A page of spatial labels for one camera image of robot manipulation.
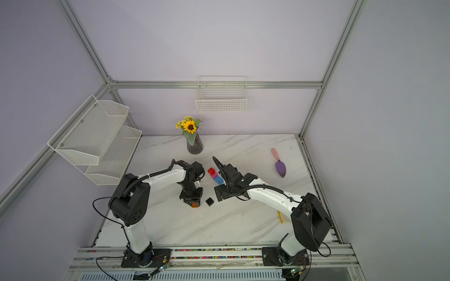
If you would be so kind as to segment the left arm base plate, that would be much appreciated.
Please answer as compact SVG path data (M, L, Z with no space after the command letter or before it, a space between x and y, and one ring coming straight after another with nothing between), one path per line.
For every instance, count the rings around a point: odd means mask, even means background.
M159 268L170 261L171 249L150 249L136 254L130 247L124 251L122 268Z

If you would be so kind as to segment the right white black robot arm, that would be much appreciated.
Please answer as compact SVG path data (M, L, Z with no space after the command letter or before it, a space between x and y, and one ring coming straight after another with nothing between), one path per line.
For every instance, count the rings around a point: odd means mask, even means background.
M241 201L255 200L290 218L292 232L277 246L277 251L293 257L304 250L319 252L332 221L321 201L312 193L304 196L286 192L261 180L254 174L241 174L231 164L216 162L223 185L214 188L218 201L236 197Z

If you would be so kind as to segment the black lego brick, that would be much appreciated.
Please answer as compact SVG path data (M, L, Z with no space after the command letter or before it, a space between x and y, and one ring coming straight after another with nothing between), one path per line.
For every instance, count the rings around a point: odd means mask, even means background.
M206 204L210 207L214 203L214 200L210 197L206 200Z

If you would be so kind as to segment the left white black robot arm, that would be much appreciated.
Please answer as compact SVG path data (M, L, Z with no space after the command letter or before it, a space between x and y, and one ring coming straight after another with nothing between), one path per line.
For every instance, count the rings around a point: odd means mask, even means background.
M122 224L130 254L138 259L151 255L152 245L143 222L151 192L178 184L182 188L179 198L190 207L196 208L200 206L203 195L200 181L204 176L205 170L199 162L189 164L183 160L173 160L168 168L144 176L135 176L132 173L123 176L108 207Z

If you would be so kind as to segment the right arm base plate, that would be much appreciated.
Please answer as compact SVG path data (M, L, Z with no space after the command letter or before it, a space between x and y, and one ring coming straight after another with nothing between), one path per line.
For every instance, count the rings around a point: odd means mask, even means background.
M285 252L281 247L263 247L261 251L264 266L307 266L310 264L306 249L294 256Z

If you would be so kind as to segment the blue lego brick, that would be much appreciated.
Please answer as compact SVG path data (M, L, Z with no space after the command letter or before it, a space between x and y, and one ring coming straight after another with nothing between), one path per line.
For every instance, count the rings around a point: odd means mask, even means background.
M213 178L213 180L214 180L219 186L220 186L220 185L223 185L223 184L225 183L221 176L216 176L216 177Z

